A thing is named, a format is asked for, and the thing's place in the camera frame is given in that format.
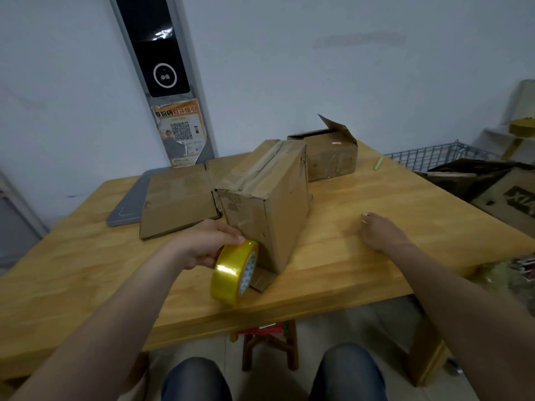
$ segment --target blue jeans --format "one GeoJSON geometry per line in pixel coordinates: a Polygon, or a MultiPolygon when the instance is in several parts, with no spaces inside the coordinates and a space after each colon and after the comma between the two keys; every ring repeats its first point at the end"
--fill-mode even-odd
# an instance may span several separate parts
{"type": "MultiPolygon", "coordinates": [[[[386,401],[383,375],[370,354],[356,343],[327,350],[312,384],[309,401],[386,401]]],[[[162,401],[232,401],[217,365],[192,357],[172,369],[162,401]]]]}

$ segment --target table top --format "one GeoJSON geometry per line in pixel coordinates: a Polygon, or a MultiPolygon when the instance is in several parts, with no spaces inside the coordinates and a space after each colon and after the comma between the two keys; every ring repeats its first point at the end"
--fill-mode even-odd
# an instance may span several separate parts
{"type": "MultiPolygon", "coordinates": [[[[358,215],[390,217],[457,273],[535,251],[535,241],[359,142],[355,173],[309,184],[307,223],[286,270],[232,309],[210,298],[211,270],[185,270],[145,350],[366,304],[411,292],[399,270],[356,235],[358,215]]],[[[137,177],[103,183],[0,278],[0,380],[30,374],[171,235],[142,242],[138,224],[105,220],[137,177]]]]}

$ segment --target yellow tape roll on shelf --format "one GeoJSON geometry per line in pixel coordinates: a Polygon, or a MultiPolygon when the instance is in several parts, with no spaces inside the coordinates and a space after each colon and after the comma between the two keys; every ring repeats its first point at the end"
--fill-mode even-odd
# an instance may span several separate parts
{"type": "Polygon", "coordinates": [[[245,240],[241,245],[226,245],[219,255],[212,274],[212,298],[236,305],[249,286],[258,258],[258,243],[245,240]]]}

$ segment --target person's right arm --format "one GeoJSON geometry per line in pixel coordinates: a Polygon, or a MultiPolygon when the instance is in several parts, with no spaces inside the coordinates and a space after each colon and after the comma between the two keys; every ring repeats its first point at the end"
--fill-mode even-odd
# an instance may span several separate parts
{"type": "Polygon", "coordinates": [[[535,399],[534,318],[445,268],[389,219],[362,222],[360,236],[403,273],[479,399],[535,399]]]}

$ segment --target qr code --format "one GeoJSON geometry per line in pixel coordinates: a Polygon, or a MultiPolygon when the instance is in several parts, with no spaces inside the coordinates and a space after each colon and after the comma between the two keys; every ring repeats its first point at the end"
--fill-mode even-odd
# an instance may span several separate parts
{"type": "Polygon", "coordinates": [[[173,131],[173,136],[177,141],[193,139],[188,121],[173,122],[171,124],[171,130],[173,131]]]}

